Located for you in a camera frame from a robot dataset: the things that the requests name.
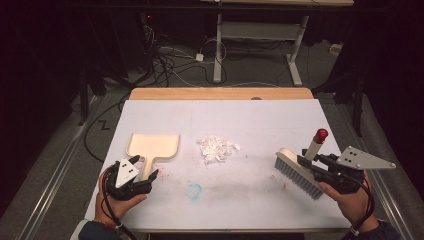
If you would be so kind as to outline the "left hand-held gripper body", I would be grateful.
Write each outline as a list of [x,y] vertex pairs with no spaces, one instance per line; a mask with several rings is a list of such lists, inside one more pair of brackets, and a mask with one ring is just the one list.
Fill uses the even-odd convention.
[[152,175],[147,180],[135,182],[139,170],[134,163],[134,159],[116,161],[106,177],[106,192],[118,201],[127,201],[136,195],[148,194],[152,190]]

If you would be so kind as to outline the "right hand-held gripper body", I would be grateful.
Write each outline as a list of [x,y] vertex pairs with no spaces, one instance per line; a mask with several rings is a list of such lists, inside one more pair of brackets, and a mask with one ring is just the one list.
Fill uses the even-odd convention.
[[365,180],[365,170],[393,170],[396,164],[354,147],[347,147],[327,169],[312,173],[318,182],[325,182],[340,194],[356,193]]

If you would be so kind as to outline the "cream brush with red cap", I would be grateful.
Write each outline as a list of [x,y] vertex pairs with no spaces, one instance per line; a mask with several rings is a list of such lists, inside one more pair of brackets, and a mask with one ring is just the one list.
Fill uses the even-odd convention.
[[[307,148],[307,153],[318,154],[327,136],[328,131],[326,129],[318,129]],[[323,195],[318,182],[314,180],[310,170],[297,163],[297,154],[287,148],[281,148],[276,152],[276,156],[274,167],[306,192],[313,200],[317,200]]]

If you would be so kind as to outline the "cream plastic dustpan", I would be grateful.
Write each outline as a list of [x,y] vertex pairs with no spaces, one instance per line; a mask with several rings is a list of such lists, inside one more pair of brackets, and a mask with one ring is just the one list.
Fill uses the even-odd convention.
[[139,155],[143,160],[140,180],[148,179],[156,160],[168,160],[177,154],[179,139],[179,135],[173,134],[132,134],[130,136],[126,153],[129,156]]

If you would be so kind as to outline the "pile of white paper scraps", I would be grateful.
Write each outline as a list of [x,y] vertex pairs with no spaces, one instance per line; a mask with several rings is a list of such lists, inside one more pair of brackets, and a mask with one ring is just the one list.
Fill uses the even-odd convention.
[[239,144],[216,135],[199,138],[197,144],[206,165],[224,162],[241,149]]

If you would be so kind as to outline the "person's left hand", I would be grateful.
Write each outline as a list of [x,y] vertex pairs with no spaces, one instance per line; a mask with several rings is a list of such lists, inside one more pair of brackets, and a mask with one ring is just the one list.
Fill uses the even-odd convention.
[[103,189],[104,178],[107,175],[108,170],[105,170],[98,179],[94,221],[103,223],[109,228],[115,228],[117,222],[121,221],[130,209],[146,200],[147,196],[140,194],[127,201],[115,200]]

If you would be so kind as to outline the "person's right hand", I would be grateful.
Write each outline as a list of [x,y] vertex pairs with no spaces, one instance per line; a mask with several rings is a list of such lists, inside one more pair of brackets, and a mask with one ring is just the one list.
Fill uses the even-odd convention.
[[360,188],[356,193],[340,194],[329,184],[325,182],[319,183],[323,192],[337,202],[342,215],[360,233],[370,232],[379,226],[378,219],[368,207],[369,196],[367,190],[371,190],[368,175],[365,175],[363,185],[365,188]]

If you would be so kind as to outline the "black metal stand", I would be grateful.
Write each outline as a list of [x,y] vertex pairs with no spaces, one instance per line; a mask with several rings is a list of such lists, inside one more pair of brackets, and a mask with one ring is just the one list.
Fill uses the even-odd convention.
[[362,137],[361,116],[364,93],[364,75],[359,73],[345,73],[333,80],[328,80],[312,89],[312,94],[333,93],[336,104],[353,104],[352,126],[358,137]]
[[80,121],[82,126],[89,113],[88,90],[96,94],[98,92],[97,73],[88,64],[83,64],[79,71],[79,97],[80,97]]

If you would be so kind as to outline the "white table mat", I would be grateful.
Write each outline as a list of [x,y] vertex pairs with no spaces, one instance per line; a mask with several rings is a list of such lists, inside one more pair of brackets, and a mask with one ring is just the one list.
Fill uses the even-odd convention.
[[[275,167],[276,152],[309,146],[329,126],[316,100],[140,101],[125,103],[105,162],[125,157],[130,136],[177,134],[177,154],[159,160],[153,189],[124,224],[135,231],[348,227],[334,200],[313,200]],[[239,144],[206,165],[197,140],[216,135]]]

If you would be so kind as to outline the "wooden table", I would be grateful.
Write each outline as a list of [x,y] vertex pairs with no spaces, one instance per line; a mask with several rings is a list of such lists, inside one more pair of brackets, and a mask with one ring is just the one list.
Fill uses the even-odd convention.
[[[252,97],[262,100],[251,100]],[[224,88],[224,87],[172,87],[172,88],[135,88],[131,91],[130,100],[241,100],[241,101],[269,101],[269,100],[314,100],[311,91],[307,88]],[[308,227],[308,228],[277,228],[277,229],[183,229],[183,230],[152,230],[160,234],[328,234],[343,233],[342,227]]]

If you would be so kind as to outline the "metal floor rail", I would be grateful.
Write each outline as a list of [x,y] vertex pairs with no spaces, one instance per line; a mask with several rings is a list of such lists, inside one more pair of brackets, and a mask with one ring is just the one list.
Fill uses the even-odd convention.
[[13,240],[33,240],[46,216],[66,173],[73,155],[82,142],[88,122],[103,101],[90,97],[88,115],[81,119],[81,104],[76,104],[71,115],[57,128],[37,159],[18,193],[18,206],[24,216]]
[[341,123],[336,124],[336,140],[340,147],[353,145],[397,165],[395,170],[370,172],[376,195],[376,215],[391,223],[403,240],[419,240],[422,200],[398,161],[386,135],[378,123],[366,95],[362,97],[360,132],[353,127],[353,106],[337,104]]

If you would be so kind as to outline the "white metal desk frame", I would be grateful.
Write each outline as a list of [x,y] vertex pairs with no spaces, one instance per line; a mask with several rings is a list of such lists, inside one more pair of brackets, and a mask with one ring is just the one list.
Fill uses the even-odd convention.
[[[230,7],[241,5],[242,7],[305,7],[307,10],[321,7],[351,7],[353,0],[202,0],[212,2],[217,7]],[[309,14],[303,14],[302,19],[296,24],[259,23],[259,22],[236,22],[223,21],[222,14],[217,14],[216,42],[214,56],[213,82],[221,83],[223,73],[223,60],[227,49],[222,42],[227,39],[256,39],[256,40],[289,40],[294,42],[293,50],[285,56],[287,67],[291,74],[293,84],[301,86],[302,81],[296,66],[296,57],[306,31]]]

